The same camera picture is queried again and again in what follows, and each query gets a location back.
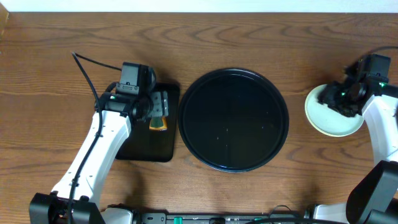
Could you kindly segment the orange green sponge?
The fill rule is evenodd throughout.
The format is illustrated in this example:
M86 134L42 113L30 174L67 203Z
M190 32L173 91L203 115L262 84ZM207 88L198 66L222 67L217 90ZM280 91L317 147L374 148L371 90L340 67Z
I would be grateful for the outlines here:
M166 117L153 117L149 123L149 129L152 131L165 131L167 130Z

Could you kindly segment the light blue plate back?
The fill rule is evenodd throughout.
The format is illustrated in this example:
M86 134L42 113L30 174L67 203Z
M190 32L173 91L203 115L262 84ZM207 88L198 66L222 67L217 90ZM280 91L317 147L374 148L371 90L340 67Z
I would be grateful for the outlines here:
M327 105L318 102L318 95L326 84L315 87L306 97L305 114L310 124L319 132L332 137L343 137L355 133L364 123L360 115L345 117Z

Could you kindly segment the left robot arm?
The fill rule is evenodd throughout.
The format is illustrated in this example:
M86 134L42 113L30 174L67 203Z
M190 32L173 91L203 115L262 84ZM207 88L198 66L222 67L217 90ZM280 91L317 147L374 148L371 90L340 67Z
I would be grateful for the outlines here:
M167 162L174 150L179 91L142 95L104 92L76 158L49 194L29 205L31 223L140 223L124 205L99 210L105 180L115 159Z

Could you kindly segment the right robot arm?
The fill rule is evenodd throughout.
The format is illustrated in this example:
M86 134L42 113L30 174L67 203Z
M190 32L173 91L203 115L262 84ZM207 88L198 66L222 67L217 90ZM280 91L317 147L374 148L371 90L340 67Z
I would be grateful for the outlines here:
M340 223L397 223L397 87L385 72L349 74L344 83L322 85L307 96L310 123L330 136L355 131L353 121L366 123L374 168L344 203L316 205L306 214Z

